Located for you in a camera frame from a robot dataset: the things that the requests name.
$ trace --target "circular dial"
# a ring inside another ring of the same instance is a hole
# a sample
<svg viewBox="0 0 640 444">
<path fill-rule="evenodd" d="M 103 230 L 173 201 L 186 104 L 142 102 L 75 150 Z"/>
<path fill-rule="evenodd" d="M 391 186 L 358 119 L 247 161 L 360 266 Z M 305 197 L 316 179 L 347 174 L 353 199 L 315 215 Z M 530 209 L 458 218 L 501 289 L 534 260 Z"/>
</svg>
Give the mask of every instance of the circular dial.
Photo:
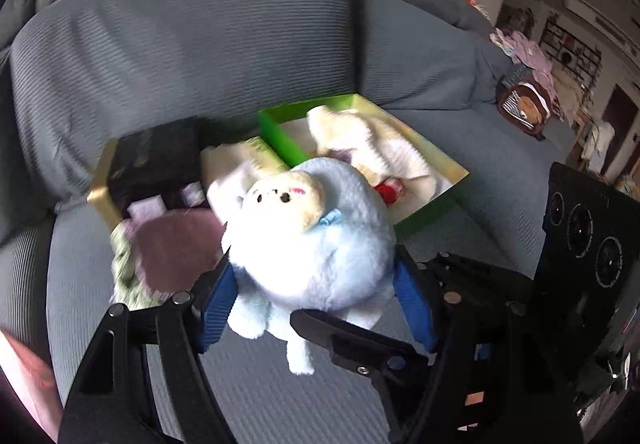
<svg viewBox="0 0 640 444">
<path fill-rule="evenodd" d="M 560 225 L 562 218 L 564 218 L 564 199 L 560 193 L 554 193 L 551 197 L 549 220 L 553 225 Z"/>
<path fill-rule="evenodd" d="M 622 246 L 613 236 L 605 238 L 596 256 L 596 279 L 604 288 L 613 287 L 622 271 Z"/>
<path fill-rule="evenodd" d="M 593 220 L 591 220 L 591 213 L 584 205 L 578 204 L 571 211 L 567 222 L 566 236 L 569 249 L 576 258 L 582 258 L 587 254 L 591 244 L 591 236 L 593 236 Z"/>
</svg>

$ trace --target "green box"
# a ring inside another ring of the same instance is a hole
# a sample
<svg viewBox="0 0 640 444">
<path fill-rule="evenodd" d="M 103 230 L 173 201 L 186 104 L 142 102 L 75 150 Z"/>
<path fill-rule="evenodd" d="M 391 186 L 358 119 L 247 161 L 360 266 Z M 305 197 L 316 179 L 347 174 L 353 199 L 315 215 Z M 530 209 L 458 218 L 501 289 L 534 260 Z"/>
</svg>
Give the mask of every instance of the green box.
<svg viewBox="0 0 640 444">
<path fill-rule="evenodd" d="M 396 234 L 399 239 L 403 239 L 422 226 L 434 222 L 455 205 L 454 192 L 452 191 L 454 188 L 455 192 L 460 191 L 459 184 L 469 172 L 422 135 L 357 93 L 315 98 L 261 110 L 259 113 L 261 136 L 285 164 L 293 168 L 305 160 L 309 160 L 312 154 L 296 143 L 280 125 L 291 120 L 304 119 L 310 109 L 323 104 L 335 111 L 354 109 L 363 115 L 379 117 L 392 124 L 415 146 L 427 163 L 451 183 L 449 189 L 396 223 Z"/>
</svg>

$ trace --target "red object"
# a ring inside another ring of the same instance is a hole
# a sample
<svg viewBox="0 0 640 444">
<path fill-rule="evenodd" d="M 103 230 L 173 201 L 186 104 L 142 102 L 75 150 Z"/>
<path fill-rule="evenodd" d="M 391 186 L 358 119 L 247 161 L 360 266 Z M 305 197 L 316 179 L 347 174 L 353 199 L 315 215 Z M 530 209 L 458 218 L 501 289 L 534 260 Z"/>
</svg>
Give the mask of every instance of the red object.
<svg viewBox="0 0 640 444">
<path fill-rule="evenodd" d="M 386 205 L 395 204 L 404 192 L 404 186 L 398 179 L 387 179 L 374 188 Z"/>
</svg>

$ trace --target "blue gripper pad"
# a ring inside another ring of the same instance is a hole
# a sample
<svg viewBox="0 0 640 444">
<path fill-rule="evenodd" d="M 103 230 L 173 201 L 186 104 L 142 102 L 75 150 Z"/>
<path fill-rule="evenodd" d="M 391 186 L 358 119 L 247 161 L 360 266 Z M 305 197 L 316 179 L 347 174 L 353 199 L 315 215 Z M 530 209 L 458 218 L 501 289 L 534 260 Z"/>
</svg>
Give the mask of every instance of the blue gripper pad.
<svg viewBox="0 0 640 444">
<path fill-rule="evenodd" d="M 395 262 L 394 289 L 412 336 L 427 352 L 432 352 L 437 340 L 433 332 L 431 308 L 400 258 L 396 258 Z"/>
<path fill-rule="evenodd" d="M 238 284 L 234 276 L 234 269 L 228 263 L 202 311 L 200 338 L 198 340 L 201 354 L 220 340 L 225 329 L 226 319 L 229 317 L 229 312 L 231 312 L 231 307 L 234 305 L 237 296 Z"/>
</svg>

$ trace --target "air vent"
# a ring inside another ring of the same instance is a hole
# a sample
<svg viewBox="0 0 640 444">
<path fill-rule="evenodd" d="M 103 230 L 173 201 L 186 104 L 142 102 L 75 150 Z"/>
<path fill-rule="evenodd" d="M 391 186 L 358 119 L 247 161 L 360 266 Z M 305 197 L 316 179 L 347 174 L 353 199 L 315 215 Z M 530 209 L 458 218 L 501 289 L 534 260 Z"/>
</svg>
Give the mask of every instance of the air vent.
<svg viewBox="0 0 640 444">
<path fill-rule="evenodd" d="M 618 40 L 622 46 L 626 45 L 625 39 L 614 29 L 613 25 L 607 23 L 604 19 L 599 16 L 596 16 L 596 23 L 604 28 L 609 34 L 611 34 L 615 39 Z"/>
</svg>

